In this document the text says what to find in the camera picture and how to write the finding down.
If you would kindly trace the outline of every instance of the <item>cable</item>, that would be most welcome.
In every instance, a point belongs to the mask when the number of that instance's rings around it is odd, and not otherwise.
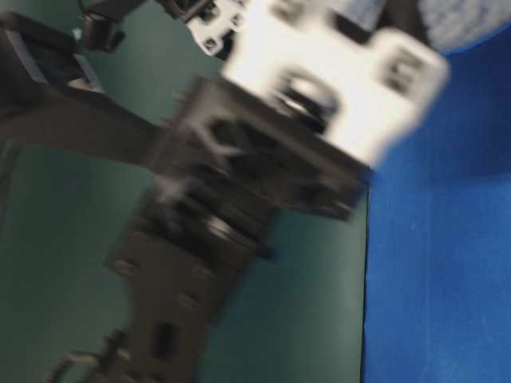
[[[80,8],[80,11],[82,14],[85,14],[85,6],[83,5],[83,0],[77,0],[78,8]]]
[[[0,232],[2,232],[6,219],[12,179],[21,148],[20,144],[7,141],[0,156]]]
[[[68,353],[48,375],[45,383],[58,383],[62,376],[75,365],[88,365],[97,368],[100,365],[100,358],[95,353],[84,353],[81,351]]]

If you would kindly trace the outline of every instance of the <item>robotic arm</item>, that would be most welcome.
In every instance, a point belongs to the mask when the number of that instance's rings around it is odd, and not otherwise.
[[[115,50],[123,18],[143,2],[84,8],[84,46]],[[98,355],[66,356],[49,383],[75,363],[91,366],[84,383],[192,382],[236,281],[271,253],[272,217],[348,217],[371,169],[448,76],[414,2],[390,0],[373,33],[324,0],[159,3],[226,60],[163,127],[110,101],[72,38],[0,17],[0,139],[136,164],[156,178],[108,260],[132,296],[128,328]]]

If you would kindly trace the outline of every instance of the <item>hole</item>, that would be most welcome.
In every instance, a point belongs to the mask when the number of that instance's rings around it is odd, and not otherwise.
[[[220,8],[214,2],[210,2],[202,12],[199,13],[199,18],[206,24],[216,19],[220,15]]]
[[[307,0],[277,0],[271,6],[271,12],[292,26],[296,26],[307,8]]]
[[[223,146],[237,146],[236,138],[231,132],[232,122],[225,120],[216,120],[211,126],[211,133],[215,137],[216,143]]]
[[[389,63],[383,81],[397,93],[409,96],[424,69],[425,65],[419,58],[401,49],[398,56]]]
[[[153,337],[153,356],[161,361],[170,359],[177,344],[177,328],[166,322],[157,323]]]

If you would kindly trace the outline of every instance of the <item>green backdrop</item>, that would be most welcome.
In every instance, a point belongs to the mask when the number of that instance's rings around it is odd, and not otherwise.
[[[80,23],[73,0],[0,6],[65,32]],[[125,29],[115,54],[89,58],[107,93],[154,123],[175,111],[173,91],[221,65],[156,3]],[[96,351],[126,323],[125,289],[103,262],[152,181],[128,165],[22,149],[0,237],[2,381],[42,381],[63,353]],[[271,236],[279,257],[248,272],[212,333],[201,382],[359,381],[365,239],[365,201],[348,223],[284,214]]]

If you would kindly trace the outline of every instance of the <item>white plastic part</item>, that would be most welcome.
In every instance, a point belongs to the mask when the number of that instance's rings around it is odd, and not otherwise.
[[[289,70],[329,85],[339,110],[324,140],[371,167],[420,124],[449,76],[443,57],[399,30],[379,30],[365,45],[341,34],[327,0],[257,0],[245,16],[222,75],[269,105]],[[396,76],[410,80],[403,93],[388,85]]]
[[[224,48],[223,37],[240,32],[245,24],[244,10],[248,0],[214,0],[218,14],[209,21],[194,17],[186,26],[197,45],[208,55],[215,56]]]

